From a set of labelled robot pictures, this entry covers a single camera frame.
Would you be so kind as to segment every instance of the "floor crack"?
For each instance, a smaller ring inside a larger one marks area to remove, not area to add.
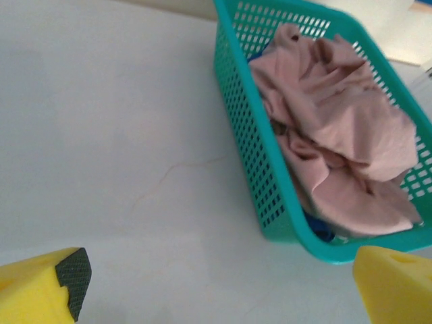
[[[175,165],[172,165],[171,167],[168,168],[168,170],[165,172],[165,174],[163,175],[163,177],[158,181],[158,183],[153,186],[153,188],[151,188],[150,190],[148,190],[145,194],[139,196],[134,204],[132,205],[132,209],[129,213],[129,215],[132,215],[136,209],[136,207],[138,206],[138,204],[143,201],[144,199],[148,198],[149,196],[154,195],[158,189],[160,188],[160,186],[162,185],[162,183],[168,178],[168,175],[171,173],[171,171],[173,171],[174,169],[177,169],[179,167],[207,167],[209,165],[218,163],[222,160],[224,160],[227,157],[227,154],[221,156],[221,157],[216,157],[214,159],[209,159],[207,161],[204,162],[179,162],[176,163]]]

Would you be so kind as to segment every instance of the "white floor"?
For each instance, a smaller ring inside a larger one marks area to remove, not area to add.
[[[3,0],[0,264],[86,247],[80,324],[368,323],[351,265],[262,237],[215,31],[106,0]]]

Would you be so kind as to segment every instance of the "pink fabric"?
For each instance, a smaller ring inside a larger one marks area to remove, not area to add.
[[[281,25],[250,62],[303,207],[351,236],[421,222],[400,188],[417,164],[415,125],[388,102],[342,37],[316,41]]]

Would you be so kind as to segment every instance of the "pink cloth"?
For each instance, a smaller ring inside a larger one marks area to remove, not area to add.
[[[250,68],[306,211],[351,236],[421,222],[399,187],[418,161],[415,125],[348,42],[284,24]]]

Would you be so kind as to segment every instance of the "basket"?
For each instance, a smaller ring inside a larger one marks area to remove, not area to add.
[[[432,245],[432,125],[364,28],[349,15],[295,0],[214,0],[219,14],[214,68],[231,121],[238,151],[262,232],[272,241],[300,242],[329,263],[354,260],[362,245],[408,252]],[[259,92],[246,62],[272,39],[281,23],[299,25],[313,38],[338,33],[370,61],[376,83],[391,103],[409,114],[417,126],[419,163],[402,187],[424,224],[376,238],[321,241],[308,226],[286,163],[276,142]]]

